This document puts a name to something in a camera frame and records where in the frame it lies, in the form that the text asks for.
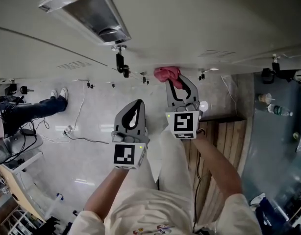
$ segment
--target white sneaker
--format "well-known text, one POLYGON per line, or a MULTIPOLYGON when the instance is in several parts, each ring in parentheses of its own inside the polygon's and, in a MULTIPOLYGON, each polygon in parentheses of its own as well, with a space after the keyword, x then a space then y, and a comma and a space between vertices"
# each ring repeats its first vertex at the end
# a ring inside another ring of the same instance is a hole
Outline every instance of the white sneaker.
POLYGON ((50 94, 50 97, 54 96, 55 98, 58 97, 58 92, 56 90, 52 90, 51 91, 51 94, 50 94))
POLYGON ((62 88, 60 95, 68 101, 68 89, 67 88, 62 88))

